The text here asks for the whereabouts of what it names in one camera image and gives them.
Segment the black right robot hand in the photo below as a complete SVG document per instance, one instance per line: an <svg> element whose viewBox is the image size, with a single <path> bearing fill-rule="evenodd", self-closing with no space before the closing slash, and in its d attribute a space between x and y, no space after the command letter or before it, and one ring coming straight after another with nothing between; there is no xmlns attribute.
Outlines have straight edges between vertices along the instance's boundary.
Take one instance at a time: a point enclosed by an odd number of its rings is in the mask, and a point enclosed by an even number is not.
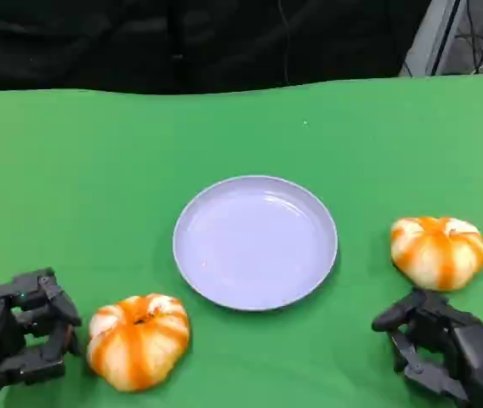
<svg viewBox="0 0 483 408"><path fill-rule="evenodd" d="M372 321L388 335L394 370L458 407L483 407L483 322L438 292L414 287Z"/></svg>

